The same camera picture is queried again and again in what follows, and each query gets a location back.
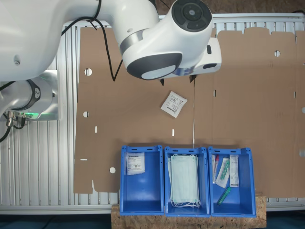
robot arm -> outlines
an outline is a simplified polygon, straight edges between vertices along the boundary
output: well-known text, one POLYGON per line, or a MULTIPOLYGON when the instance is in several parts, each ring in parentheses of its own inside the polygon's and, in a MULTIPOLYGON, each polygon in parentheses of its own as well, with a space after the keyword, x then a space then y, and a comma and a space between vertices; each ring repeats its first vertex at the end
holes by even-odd
MULTIPOLYGON (((97 6, 96 0, 0 0, 0 81, 43 73, 56 55, 62 25, 93 16, 97 6)), ((200 0, 177 0, 161 21, 148 0, 102 0, 97 19, 113 28, 135 77, 199 74, 221 66, 218 41, 210 38, 212 15, 200 0)))

blue plastic bin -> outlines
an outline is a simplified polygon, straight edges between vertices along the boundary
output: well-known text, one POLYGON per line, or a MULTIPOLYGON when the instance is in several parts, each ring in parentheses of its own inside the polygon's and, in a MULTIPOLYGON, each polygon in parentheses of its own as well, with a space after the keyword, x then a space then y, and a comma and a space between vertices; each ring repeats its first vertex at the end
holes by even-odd
POLYGON ((185 217, 209 217, 210 201, 209 201, 209 182, 208 182, 208 165, 206 148, 170 148, 164 149, 165 161, 165 215, 166 216, 185 216, 185 217), (171 183, 167 167, 167 158, 174 154, 196 154, 198 155, 198 186, 201 206, 199 208, 185 207, 176 208, 171 204, 171 183))
POLYGON ((122 147, 121 215, 164 215, 162 146, 122 147), (145 172, 127 175, 126 153, 145 153, 145 172))
POLYGON ((256 217, 254 173, 251 149, 214 149, 208 148, 209 156, 209 181, 211 215, 221 217, 256 217), (217 201, 225 189, 213 184, 212 154, 219 155, 219 164, 216 176, 218 176, 223 158, 230 158, 230 155, 238 155, 239 187, 232 187, 230 193, 219 206, 217 201))

brown cardboard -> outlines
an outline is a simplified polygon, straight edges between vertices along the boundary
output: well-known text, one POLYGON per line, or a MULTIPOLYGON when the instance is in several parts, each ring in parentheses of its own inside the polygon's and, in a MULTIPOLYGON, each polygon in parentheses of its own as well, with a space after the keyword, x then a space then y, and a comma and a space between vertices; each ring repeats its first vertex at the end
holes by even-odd
MULTIPOLYGON (((106 31, 116 71, 121 56, 106 31)), ((192 146, 194 117, 195 146, 250 147, 256 189, 270 198, 304 197, 305 32, 296 35, 297 44, 292 33, 264 28, 220 32, 222 67, 199 75, 194 92, 188 77, 161 86, 130 76, 124 66, 113 82, 101 29, 81 29, 74 192, 92 193, 92 181, 96 191, 117 192, 122 145, 192 146), (188 99, 177 119, 160 109, 171 90, 188 99)))
POLYGON ((220 71, 195 80, 195 144, 250 147, 256 189, 304 197, 304 32, 297 45, 292 33, 264 28, 222 31, 218 39, 220 71))
MULTIPOLYGON (((112 29, 106 28, 106 34, 116 72, 121 61, 118 43, 112 29)), ((192 147, 193 100, 194 81, 190 83, 189 77, 165 79, 162 86, 159 80, 130 76, 122 66, 113 82, 102 30, 82 28, 74 192, 92 193, 92 180, 98 192, 117 192, 123 145, 192 147), (84 74, 86 68, 92 69, 91 76, 84 74), (177 118, 161 110, 170 91, 188 100, 177 118)))

surgical face mask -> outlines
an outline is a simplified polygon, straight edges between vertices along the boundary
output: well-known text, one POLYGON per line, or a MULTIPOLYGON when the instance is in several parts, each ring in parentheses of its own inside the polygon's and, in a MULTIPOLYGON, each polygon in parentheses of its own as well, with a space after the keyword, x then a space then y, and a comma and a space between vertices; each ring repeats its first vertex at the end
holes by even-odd
POLYGON ((174 207, 199 207, 197 179, 198 158, 195 155, 171 157, 171 200, 174 207))

